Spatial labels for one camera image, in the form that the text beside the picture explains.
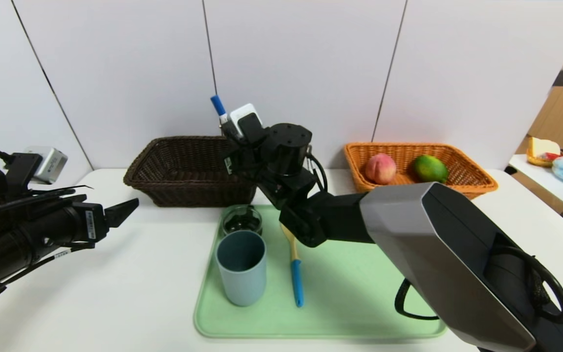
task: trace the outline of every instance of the green tray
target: green tray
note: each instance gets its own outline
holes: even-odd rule
[[[225,297],[210,255],[195,308],[195,326],[210,338],[416,339],[440,336],[441,320],[405,318],[394,308],[402,274],[376,245],[327,241],[308,248],[301,243],[305,304],[295,305],[290,274],[290,245],[280,229],[279,211],[256,206],[266,242],[266,291],[248,307]],[[221,238],[219,226],[213,250]],[[405,309],[420,315],[433,311],[410,289]]]

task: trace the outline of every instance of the white wall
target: white wall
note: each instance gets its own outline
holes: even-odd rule
[[[72,185],[91,171],[12,3],[0,0],[0,150],[22,152],[29,145],[56,147],[69,156],[57,187]]]
[[[503,169],[563,65],[563,0],[409,0],[375,142]]]
[[[96,169],[152,139],[219,134],[201,0],[15,0]]]
[[[405,0],[205,0],[217,89],[264,124],[313,133],[315,156],[370,141]]]

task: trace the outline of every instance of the wicker basket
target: wicker basket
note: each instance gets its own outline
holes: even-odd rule
[[[498,188],[498,184],[471,158],[461,150],[446,144],[432,143],[350,143],[345,146],[346,160],[351,167],[353,182],[358,192],[368,192],[377,183],[364,176],[368,160],[374,154],[385,153],[397,164],[397,175],[391,185],[419,183],[413,170],[413,161],[422,154],[433,155],[440,159],[447,169],[449,178],[446,185],[473,199]]]
[[[255,184],[227,174],[225,137],[157,138],[130,165],[123,182],[158,207],[228,207],[248,204]]]
[[[537,158],[530,154],[529,149],[527,149],[527,162],[539,167],[553,167],[553,160]]]

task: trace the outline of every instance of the gray-blue plastic cup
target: gray-blue plastic cup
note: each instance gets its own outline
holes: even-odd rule
[[[228,234],[215,252],[227,298],[234,305],[250,306],[266,288],[266,243],[249,230]]]

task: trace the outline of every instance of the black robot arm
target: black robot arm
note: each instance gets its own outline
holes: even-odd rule
[[[260,190],[279,209],[280,222],[308,247],[316,247],[326,239],[368,242],[360,201],[365,194],[333,196],[324,188],[316,172],[303,167],[312,133],[299,125],[280,123],[263,128],[256,114],[238,122],[242,137],[237,136],[232,122],[221,125],[230,141],[224,156],[230,174],[256,182]],[[315,185],[322,188],[311,197]]]
[[[100,204],[85,203],[85,195],[65,197],[74,194],[75,187],[29,190],[31,180],[54,180],[56,169],[64,166],[64,154],[45,150],[49,152],[0,152],[8,169],[6,174],[0,170],[0,294],[10,283],[55,258],[94,248],[110,227],[118,227],[138,207],[137,198],[103,209]],[[60,247],[69,249],[46,258]]]
[[[463,194],[420,183],[333,196],[325,180],[303,167],[304,159],[315,159],[304,127],[263,128],[251,113],[221,120],[221,130],[230,142],[223,156],[228,172],[255,182],[301,243],[377,243],[406,278],[395,298],[400,314],[438,319],[405,312],[405,293],[413,286],[458,337],[480,351],[563,352],[561,285]],[[309,197],[315,185],[320,191]]]

